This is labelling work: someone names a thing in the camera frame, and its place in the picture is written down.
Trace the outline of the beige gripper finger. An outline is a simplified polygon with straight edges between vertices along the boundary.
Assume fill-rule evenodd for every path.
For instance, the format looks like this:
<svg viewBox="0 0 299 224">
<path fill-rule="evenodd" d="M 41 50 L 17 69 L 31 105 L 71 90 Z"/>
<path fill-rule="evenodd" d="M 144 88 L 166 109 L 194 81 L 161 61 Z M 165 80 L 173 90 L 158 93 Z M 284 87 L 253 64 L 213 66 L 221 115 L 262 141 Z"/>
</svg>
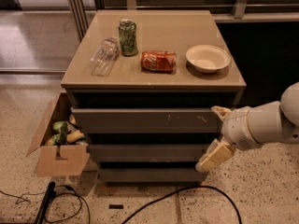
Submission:
<svg viewBox="0 0 299 224">
<path fill-rule="evenodd" d="M 218 116 L 221 121 L 225 121 L 228 116 L 232 113 L 232 110 L 227 107 L 213 105 L 211 111 Z"/>
<path fill-rule="evenodd" d="M 222 163 L 230 160 L 235 154 L 235 148 L 225 140 L 214 139 L 206 153 L 199 159 L 195 169 L 200 172 L 208 172 Z"/>
</svg>

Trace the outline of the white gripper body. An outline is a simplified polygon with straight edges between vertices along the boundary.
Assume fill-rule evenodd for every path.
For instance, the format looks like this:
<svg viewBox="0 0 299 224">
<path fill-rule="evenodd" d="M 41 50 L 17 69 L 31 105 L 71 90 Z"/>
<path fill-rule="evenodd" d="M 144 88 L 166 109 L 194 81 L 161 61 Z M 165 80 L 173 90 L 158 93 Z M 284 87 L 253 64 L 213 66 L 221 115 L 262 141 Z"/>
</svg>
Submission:
<svg viewBox="0 0 299 224">
<path fill-rule="evenodd" d="M 223 138 L 234 148 L 239 150 L 250 150 L 260 148 L 249 130 L 250 107 L 233 110 L 224 120 L 221 128 Z"/>
</svg>

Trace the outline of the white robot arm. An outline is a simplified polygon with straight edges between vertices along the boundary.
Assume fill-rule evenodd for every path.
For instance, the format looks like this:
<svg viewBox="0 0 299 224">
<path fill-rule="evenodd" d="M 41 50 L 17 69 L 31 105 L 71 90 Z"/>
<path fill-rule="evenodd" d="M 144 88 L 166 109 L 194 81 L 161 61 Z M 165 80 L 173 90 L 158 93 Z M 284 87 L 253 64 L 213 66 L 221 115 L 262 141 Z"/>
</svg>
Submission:
<svg viewBox="0 0 299 224">
<path fill-rule="evenodd" d="M 235 110 L 214 105 L 211 110 L 222 121 L 221 139 L 214 139 L 196 163 L 198 172 L 208 172 L 230 160 L 237 149 L 299 143 L 299 82 L 285 90 L 279 101 Z"/>
</svg>

